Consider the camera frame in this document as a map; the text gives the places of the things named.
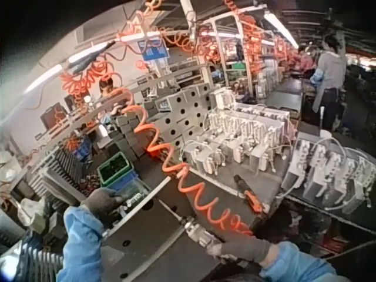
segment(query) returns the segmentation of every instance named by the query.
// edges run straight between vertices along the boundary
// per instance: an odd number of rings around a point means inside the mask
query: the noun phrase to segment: woman in gray shirt
[[[340,44],[333,35],[323,40],[324,53],[318,59],[317,69],[311,77],[311,83],[317,86],[313,111],[325,107],[323,129],[331,131],[336,115],[339,113],[340,89],[345,79],[346,65],[338,55]]]

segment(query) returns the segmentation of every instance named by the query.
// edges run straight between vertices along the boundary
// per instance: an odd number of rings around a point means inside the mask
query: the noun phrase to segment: gloved hand
[[[116,191],[99,188],[81,202],[81,206],[89,210],[99,220],[104,219],[110,212],[117,209],[124,199],[116,195]]]
[[[207,249],[207,253],[212,256],[232,254],[238,259],[261,263],[268,255],[271,245],[266,240],[260,240],[255,237],[242,237],[236,241],[211,246]]]

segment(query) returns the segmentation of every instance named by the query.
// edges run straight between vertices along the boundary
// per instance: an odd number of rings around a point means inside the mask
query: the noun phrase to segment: blue sign
[[[167,51],[164,40],[162,40],[162,44],[160,44],[159,47],[154,47],[154,46],[159,45],[160,40],[162,39],[153,39],[153,40],[150,40],[149,42],[142,41],[142,42],[137,43],[141,51],[145,49],[145,45],[147,43],[147,48],[145,52],[142,53],[142,57],[144,61],[152,61],[156,59],[169,57],[169,53]]]

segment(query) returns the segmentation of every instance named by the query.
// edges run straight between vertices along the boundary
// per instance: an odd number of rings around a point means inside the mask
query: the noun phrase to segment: orange screwdriver
[[[257,196],[252,191],[251,187],[241,178],[239,175],[234,176],[234,181],[238,187],[238,189],[247,196],[249,201],[247,203],[251,206],[252,210],[255,213],[262,213],[264,208],[263,205],[258,200]]]

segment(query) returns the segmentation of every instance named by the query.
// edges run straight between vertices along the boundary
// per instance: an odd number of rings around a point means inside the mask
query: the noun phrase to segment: blue work jacket
[[[68,241],[63,250],[63,269],[58,273],[57,282],[100,282],[103,224],[81,207],[68,208],[64,221]],[[261,271],[261,277],[286,282],[347,281],[336,275],[331,264],[300,252],[290,242],[279,243],[278,247],[277,260]]]

